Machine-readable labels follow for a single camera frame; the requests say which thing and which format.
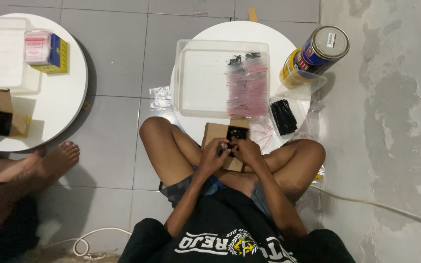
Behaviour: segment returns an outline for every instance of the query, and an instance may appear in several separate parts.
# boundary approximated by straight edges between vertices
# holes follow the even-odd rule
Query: white table
[[[269,45],[270,55],[270,94],[274,95],[280,87],[279,73],[284,65],[285,60],[296,49],[292,42],[284,35],[263,24],[249,22],[249,21],[232,21],[225,22],[213,27],[210,27],[193,39],[202,40],[227,40],[227,41],[248,41],[248,42],[262,42]],[[170,81],[170,90],[173,94],[174,72]],[[304,116],[308,112],[310,106],[309,101],[298,101],[304,110]],[[229,124],[230,119],[218,118],[199,118],[186,117],[181,115],[179,111],[175,111],[176,118],[180,122],[185,132],[198,144],[201,144],[204,136],[204,129],[207,122]],[[281,146],[286,140],[280,139],[276,143]]]
[[[15,112],[27,114],[28,111],[33,111],[27,138],[0,136],[0,151],[15,152],[31,149],[50,141],[73,122],[86,96],[88,72],[86,60],[79,45],[73,36],[57,23],[38,15],[8,14],[3,16],[28,18],[35,27],[52,29],[53,33],[69,44],[67,74],[43,73],[41,91],[38,95],[12,96]]]

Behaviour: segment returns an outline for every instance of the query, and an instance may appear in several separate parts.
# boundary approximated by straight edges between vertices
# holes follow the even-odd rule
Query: label sticker
[[[327,36],[327,47],[334,47],[334,43],[335,43],[335,34],[334,33],[329,33],[329,35]]]

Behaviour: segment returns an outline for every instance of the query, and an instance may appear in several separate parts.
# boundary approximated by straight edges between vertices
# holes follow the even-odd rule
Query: tin can
[[[298,70],[290,78],[289,84],[310,83],[313,74],[321,75],[343,58],[350,49],[347,34],[335,26],[321,26],[313,31],[307,42],[293,51],[280,71],[280,81],[286,82],[290,73]]]

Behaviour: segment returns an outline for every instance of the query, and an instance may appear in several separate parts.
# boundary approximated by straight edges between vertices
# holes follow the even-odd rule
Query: gray floor tile
[[[236,0],[235,18],[248,19],[255,8],[258,19],[292,22],[319,22],[319,0]]]
[[[89,68],[88,94],[140,97],[147,14],[63,9]]]
[[[0,0],[0,5],[61,8],[63,0]]]
[[[204,29],[223,22],[228,19],[149,15],[141,97],[149,97],[149,88],[170,85],[178,40],[192,39]]]
[[[48,8],[32,8],[32,7],[16,7],[16,6],[1,6],[0,15],[12,13],[25,13],[32,15],[39,15],[50,19],[59,24],[59,17],[61,16],[61,9]]]
[[[207,12],[211,17],[233,17],[235,0],[150,0],[149,13],[194,15]]]
[[[159,191],[133,190],[130,231],[144,218],[154,218],[163,224],[172,211],[172,204]]]
[[[319,23],[297,23],[285,21],[258,20],[258,23],[271,27],[286,36],[296,47],[302,46],[311,33],[319,27]]]
[[[66,9],[91,9],[147,13],[149,0],[63,0]]]
[[[139,111],[139,127],[149,117],[159,116],[168,119],[172,124],[180,125],[175,116],[173,107],[167,107],[165,111],[150,111],[149,99],[141,99],[141,107]],[[139,190],[157,190],[159,188],[160,179],[155,173],[149,157],[144,149],[144,144],[139,135],[137,136],[136,164],[134,166],[134,184],[133,189]]]
[[[119,227],[128,230],[132,190],[92,187],[52,186],[39,199],[41,224],[38,235],[42,245],[78,238],[92,230]],[[121,254],[129,235],[117,230],[104,230],[86,237],[90,252]],[[72,248],[73,242],[56,245]],[[80,243],[78,252],[84,252]]]
[[[81,111],[66,131],[48,143],[49,150],[67,140],[80,148],[79,163],[59,183],[131,189],[139,99],[88,95],[86,101],[91,109]]]

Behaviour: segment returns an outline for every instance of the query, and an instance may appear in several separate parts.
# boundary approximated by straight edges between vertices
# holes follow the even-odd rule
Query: gray wall
[[[324,187],[421,216],[421,1],[321,0],[350,52],[323,87]],[[321,197],[322,223],[361,263],[421,263],[421,224]]]

